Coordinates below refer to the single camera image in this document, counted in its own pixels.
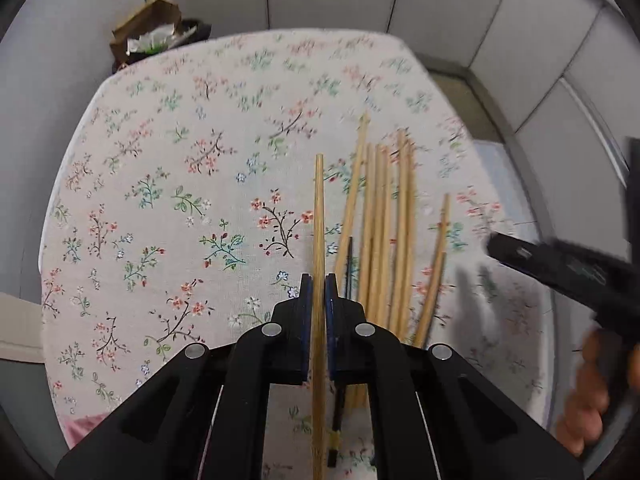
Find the person's right hand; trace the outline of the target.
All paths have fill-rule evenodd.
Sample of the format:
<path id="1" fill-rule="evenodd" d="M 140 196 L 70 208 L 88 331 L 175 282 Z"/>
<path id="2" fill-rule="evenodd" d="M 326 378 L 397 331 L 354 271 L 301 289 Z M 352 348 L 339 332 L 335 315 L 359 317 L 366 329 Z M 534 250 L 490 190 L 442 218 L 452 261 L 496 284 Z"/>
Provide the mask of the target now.
<path id="1" fill-rule="evenodd" d="M 582 365 L 576 374 L 575 388 L 555 429 L 555 437 L 570 454 L 581 456 L 587 444 L 602 434 L 602 415 L 608 409 L 608 386 L 598 370 L 600 330 L 592 332 L 582 345 Z"/>

